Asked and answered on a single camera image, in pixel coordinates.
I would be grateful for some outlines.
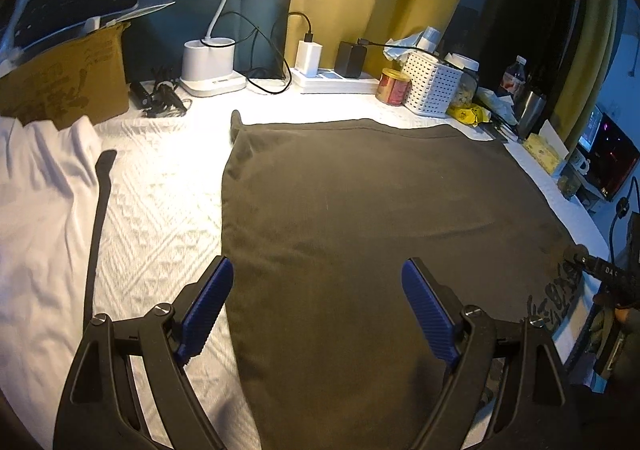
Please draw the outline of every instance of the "red can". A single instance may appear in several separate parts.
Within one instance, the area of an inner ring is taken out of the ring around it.
[[[404,97],[409,91],[411,77],[395,69],[383,69],[380,84],[376,91],[376,98],[381,102],[392,105],[401,106]]]

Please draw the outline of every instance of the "white basket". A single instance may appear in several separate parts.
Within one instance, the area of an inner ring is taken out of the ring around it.
[[[462,71],[443,66],[426,53],[412,53],[402,72],[411,77],[411,89],[404,105],[420,116],[444,117],[460,84]]]

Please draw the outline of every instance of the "bottle label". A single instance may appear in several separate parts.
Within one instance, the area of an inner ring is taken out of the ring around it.
[[[509,73],[504,74],[504,76],[502,77],[502,83],[500,84],[500,87],[502,87],[502,89],[513,96],[516,96],[516,94],[520,92],[523,86],[524,82],[522,80],[514,77],[514,75],[511,75]]]

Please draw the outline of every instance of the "screw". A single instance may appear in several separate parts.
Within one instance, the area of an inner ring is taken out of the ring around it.
[[[462,313],[464,313],[465,316],[480,316],[482,315],[482,309],[477,305],[466,305]]]
[[[542,329],[545,326],[545,321],[540,316],[530,316],[529,323],[536,329]]]
[[[168,315],[170,311],[171,311],[171,304],[162,303],[155,306],[154,315],[164,316],[164,315]]]
[[[107,315],[105,315],[105,313],[98,313],[98,315],[91,319],[93,325],[102,325],[105,322],[107,322]]]

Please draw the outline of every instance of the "dark brown cloth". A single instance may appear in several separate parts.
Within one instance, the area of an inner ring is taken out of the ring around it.
[[[226,308],[263,450],[412,443],[444,367],[402,293],[410,257],[498,319],[542,311],[554,329],[575,296],[559,266],[572,239],[498,142],[448,125],[243,125],[238,112],[232,140]]]

